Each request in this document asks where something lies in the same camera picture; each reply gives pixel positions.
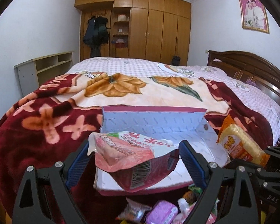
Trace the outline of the orange corn snack pack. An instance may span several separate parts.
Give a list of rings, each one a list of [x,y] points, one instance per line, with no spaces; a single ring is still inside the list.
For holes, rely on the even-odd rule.
[[[265,167],[270,156],[228,115],[218,134],[217,143],[221,144],[234,159],[251,162]]]

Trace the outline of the purple candy tin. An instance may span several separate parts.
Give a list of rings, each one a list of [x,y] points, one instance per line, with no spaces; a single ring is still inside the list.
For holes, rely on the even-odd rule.
[[[147,224],[169,224],[178,214],[178,208],[165,200],[158,201],[152,210],[145,216]]]

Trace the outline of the clear candy pack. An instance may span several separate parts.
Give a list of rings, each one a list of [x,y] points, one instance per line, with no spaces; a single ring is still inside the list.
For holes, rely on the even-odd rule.
[[[126,200],[127,206],[125,207],[124,211],[122,211],[120,215],[116,217],[116,220],[127,220],[134,223],[141,223],[144,214],[152,210],[151,206],[140,204],[129,198]]]

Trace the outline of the pink peach drink pouch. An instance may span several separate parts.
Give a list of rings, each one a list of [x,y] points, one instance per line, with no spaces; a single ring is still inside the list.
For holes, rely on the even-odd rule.
[[[163,180],[179,160],[178,147],[170,140],[130,131],[91,133],[87,154],[92,153],[95,153],[95,166],[130,193]]]

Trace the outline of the orange jelly cup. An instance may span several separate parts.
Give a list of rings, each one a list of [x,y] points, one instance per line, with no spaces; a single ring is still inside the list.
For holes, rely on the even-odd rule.
[[[192,205],[197,201],[197,197],[195,193],[191,190],[187,191],[184,195],[183,198],[188,202],[189,205]]]

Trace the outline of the red floral blanket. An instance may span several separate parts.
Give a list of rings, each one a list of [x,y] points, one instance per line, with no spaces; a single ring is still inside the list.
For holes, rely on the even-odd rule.
[[[48,168],[64,161],[99,131],[106,105],[205,108],[216,132],[230,115],[261,148],[273,144],[272,127],[262,109],[253,110],[226,83],[210,76],[61,75],[20,99],[0,120],[0,200],[12,221],[27,167]],[[55,199],[48,200],[55,223],[64,223]]]

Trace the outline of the pink cardboard box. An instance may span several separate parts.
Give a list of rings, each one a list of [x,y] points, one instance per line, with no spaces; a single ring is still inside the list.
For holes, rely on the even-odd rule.
[[[104,106],[102,108],[102,127],[100,133],[119,133],[128,131],[133,140],[139,134],[149,145],[167,140],[178,148],[182,140],[187,140],[192,148],[203,155],[207,162],[215,162],[224,167],[230,157],[217,144],[217,134],[204,117],[207,109],[169,106]],[[175,169],[155,185],[136,192],[128,193],[111,177],[99,168],[96,169],[94,188],[105,196],[152,194],[176,190],[188,186],[193,181],[182,160]]]

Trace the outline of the wooden headboard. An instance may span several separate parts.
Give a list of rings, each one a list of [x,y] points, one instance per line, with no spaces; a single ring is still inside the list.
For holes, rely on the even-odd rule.
[[[280,106],[280,70],[264,58],[250,52],[209,50],[207,65],[242,82],[250,79]]]

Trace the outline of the grey low shelf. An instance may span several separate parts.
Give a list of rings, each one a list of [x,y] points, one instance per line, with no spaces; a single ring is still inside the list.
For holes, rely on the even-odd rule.
[[[72,65],[72,52],[47,55],[15,65],[15,75],[21,94],[26,96],[50,79],[65,74]]]

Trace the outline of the black bag on floor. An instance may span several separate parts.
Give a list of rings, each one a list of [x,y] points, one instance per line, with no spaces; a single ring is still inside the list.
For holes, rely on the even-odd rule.
[[[181,58],[179,56],[173,56],[171,60],[171,65],[173,66],[180,66]]]

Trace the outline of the framed wedding photo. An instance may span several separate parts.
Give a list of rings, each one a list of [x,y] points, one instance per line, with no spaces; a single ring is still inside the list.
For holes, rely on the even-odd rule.
[[[270,33],[265,6],[260,0],[239,0],[243,29]]]

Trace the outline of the red pot on shelf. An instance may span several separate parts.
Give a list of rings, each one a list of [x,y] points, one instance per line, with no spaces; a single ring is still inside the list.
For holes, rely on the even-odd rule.
[[[121,38],[117,39],[116,41],[111,41],[112,45],[116,49],[126,48],[127,42]]]

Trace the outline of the hanging dark coats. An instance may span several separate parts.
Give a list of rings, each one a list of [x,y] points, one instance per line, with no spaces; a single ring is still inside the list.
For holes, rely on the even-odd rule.
[[[90,58],[100,57],[101,45],[109,42],[107,23],[108,19],[102,16],[92,16],[87,22],[83,43],[90,47]]]

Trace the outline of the wooden wardrobe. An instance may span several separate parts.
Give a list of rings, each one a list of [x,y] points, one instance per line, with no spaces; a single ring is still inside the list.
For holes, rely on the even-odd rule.
[[[106,17],[109,42],[100,47],[102,57],[138,58],[171,64],[173,56],[188,62],[191,3],[184,0],[75,0],[81,11],[80,36],[92,17]],[[123,39],[126,48],[111,41]]]

